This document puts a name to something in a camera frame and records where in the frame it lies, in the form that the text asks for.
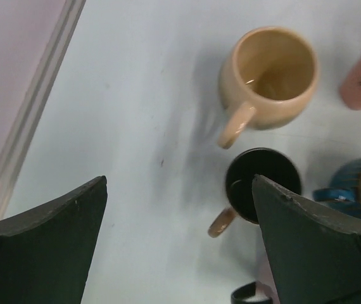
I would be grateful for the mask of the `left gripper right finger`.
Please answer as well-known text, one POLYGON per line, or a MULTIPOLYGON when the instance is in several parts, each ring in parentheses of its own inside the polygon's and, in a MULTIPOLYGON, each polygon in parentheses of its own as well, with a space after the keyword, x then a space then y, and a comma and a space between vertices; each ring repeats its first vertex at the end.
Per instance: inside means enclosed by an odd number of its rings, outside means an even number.
POLYGON ((361 220, 257 175, 252 195, 281 303, 361 303, 361 220))

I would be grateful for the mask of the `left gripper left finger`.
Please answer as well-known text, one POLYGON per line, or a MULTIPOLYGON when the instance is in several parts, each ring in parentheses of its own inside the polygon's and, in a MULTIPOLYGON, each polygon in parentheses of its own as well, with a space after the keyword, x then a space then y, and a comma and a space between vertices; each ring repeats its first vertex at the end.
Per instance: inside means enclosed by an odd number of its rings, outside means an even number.
POLYGON ((99 176, 0 220, 0 303, 80 303, 107 198, 99 176))

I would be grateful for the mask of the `mauve mug black handle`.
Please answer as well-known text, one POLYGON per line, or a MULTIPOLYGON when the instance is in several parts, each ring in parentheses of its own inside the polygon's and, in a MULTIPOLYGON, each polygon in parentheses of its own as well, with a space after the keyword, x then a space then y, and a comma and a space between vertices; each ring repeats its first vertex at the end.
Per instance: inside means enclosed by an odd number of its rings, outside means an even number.
POLYGON ((258 280, 245 284, 231 293, 231 303, 276 303, 280 304, 276 284, 267 254, 260 259, 258 280))

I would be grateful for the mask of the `dark blue mug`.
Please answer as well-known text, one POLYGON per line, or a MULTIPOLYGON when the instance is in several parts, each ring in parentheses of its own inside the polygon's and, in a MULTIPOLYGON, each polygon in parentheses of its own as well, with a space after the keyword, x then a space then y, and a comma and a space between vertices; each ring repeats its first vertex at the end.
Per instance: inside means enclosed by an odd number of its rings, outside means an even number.
POLYGON ((361 158, 340 167, 327 188, 313 191, 313 200, 361 219, 361 158))

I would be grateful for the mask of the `brown mug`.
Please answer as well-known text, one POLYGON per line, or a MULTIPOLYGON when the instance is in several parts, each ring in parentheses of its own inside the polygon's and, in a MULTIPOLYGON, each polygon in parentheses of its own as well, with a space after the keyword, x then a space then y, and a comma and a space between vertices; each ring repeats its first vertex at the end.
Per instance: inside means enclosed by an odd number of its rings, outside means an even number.
POLYGON ((208 235, 221 235, 236 217, 258 224, 252 195, 252 182, 263 175, 290 191, 301 194, 303 187, 295 164, 284 154, 270 148, 253 148, 242 152, 225 174, 225 193, 229 206, 224 208, 208 228, 208 235))

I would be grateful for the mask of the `beige round mug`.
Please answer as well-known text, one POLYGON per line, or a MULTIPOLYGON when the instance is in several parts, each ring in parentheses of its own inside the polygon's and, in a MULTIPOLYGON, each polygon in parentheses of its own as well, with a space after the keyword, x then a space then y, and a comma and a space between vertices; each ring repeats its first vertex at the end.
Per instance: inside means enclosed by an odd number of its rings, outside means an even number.
POLYGON ((229 119, 218 145, 230 148, 246 128, 275 129, 293 121, 314 95, 319 61, 308 41, 283 27, 244 34, 227 55, 218 90, 229 119))

